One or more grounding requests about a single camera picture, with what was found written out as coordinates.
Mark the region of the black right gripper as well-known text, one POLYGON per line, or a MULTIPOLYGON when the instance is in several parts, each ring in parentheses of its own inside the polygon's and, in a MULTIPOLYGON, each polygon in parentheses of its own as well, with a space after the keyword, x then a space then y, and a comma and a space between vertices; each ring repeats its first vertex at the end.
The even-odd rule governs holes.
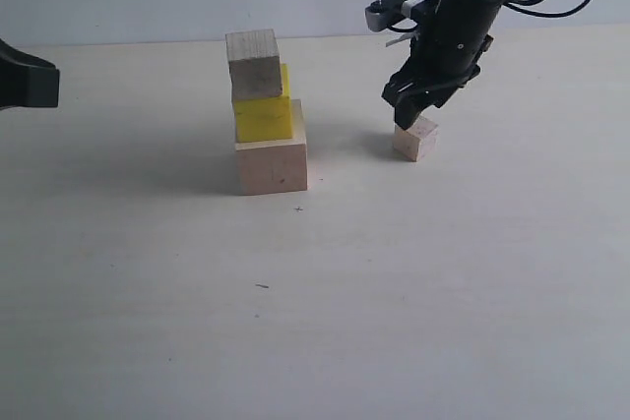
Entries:
POLYGON ((486 21, 418 25, 392 30, 409 42, 409 57, 382 89, 398 127, 408 130, 423 110, 440 108, 480 73, 478 61, 489 49, 492 24, 486 21))

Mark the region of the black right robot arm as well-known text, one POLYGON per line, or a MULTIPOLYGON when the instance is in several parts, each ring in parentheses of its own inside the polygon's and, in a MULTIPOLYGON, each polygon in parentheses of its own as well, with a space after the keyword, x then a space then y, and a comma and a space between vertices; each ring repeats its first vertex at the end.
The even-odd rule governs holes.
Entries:
POLYGON ((403 29, 409 58, 384 86, 382 97, 394 121, 410 128, 423 110, 441 107, 480 72, 478 60, 492 42, 489 30, 501 8, 526 15, 543 0, 375 0, 365 9, 370 30, 403 29))

